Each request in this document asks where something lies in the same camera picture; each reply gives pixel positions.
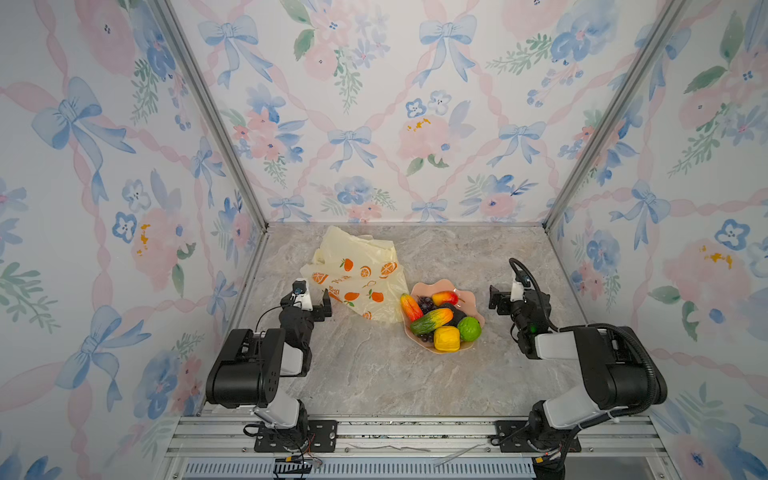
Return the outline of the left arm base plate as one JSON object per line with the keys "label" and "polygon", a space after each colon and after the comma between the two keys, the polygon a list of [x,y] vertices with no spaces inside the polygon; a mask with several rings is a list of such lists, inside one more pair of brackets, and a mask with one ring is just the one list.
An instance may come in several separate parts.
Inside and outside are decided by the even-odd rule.
{"label": "left arm base plate", "polygon": [[336,449],[336,420],[300,420],[294,427],[277,428],[263,422],[243,431],[254,439],[256,453],[333,453]]}

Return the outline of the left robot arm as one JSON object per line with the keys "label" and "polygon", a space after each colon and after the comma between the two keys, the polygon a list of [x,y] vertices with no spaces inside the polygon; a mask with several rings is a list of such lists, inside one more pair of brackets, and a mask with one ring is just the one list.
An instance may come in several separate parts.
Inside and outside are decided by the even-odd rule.
{"label": "left robot arm", "polygon": [[306,408],[279,384],[309,373],[315,324],[332,316],[330,294],[323,291],[321,302],[313,303],[307,281],[300,278],[277,310],[276,328],[230,331],[207,377],[205,395],[208,403],[227,409],[250,407],[268,428],[301,431]]}

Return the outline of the cream plastic bag orange print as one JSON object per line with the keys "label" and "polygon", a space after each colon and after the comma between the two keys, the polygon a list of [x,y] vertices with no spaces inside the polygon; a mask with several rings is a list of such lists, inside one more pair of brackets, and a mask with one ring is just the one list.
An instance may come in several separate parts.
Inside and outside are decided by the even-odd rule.
{"label": "cream plastic bag orange print", "polygon": [[311,261],[300,269],[309,284],[369,321],[400,323],[408,292],[403,264],[389,240],[359,237],[331,226]]}

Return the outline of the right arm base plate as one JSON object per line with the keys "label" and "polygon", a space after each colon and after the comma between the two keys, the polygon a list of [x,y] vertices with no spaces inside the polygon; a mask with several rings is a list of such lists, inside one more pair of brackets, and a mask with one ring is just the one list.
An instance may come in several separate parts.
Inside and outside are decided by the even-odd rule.
{"label": "right arm base plate", "polygon": [[548,424],[532,427],[527,420],[498,420],[490,443],[502,453],[554,454],[562,449],[569,430],[557,430]]}

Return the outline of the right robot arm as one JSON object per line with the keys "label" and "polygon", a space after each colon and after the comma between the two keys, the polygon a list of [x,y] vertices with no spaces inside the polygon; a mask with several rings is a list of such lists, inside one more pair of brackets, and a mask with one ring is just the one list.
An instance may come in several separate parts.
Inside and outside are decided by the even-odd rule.
{"label": "right robot arm", "polygon": [[502,451],[546,456],[576,451],[580,431],[666,400],[666,381],[631,328],[556,329],[548,322],[549,296],[519,283],[510,292],[491,286],[489,308],[510,317],[511,335],[527,359],[574,360],[581,374],[580,384],[535,403],[526,421],[498,421],[490,443]]}

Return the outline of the green lime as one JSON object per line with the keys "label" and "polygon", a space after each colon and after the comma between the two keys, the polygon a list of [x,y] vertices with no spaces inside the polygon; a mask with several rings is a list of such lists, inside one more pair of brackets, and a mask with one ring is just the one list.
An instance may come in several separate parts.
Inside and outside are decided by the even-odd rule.
{"label": "green lime", "polygon": [[462,342],[474,342],[482,334],[482,326],[475,317],[465,317],[457,325]]}

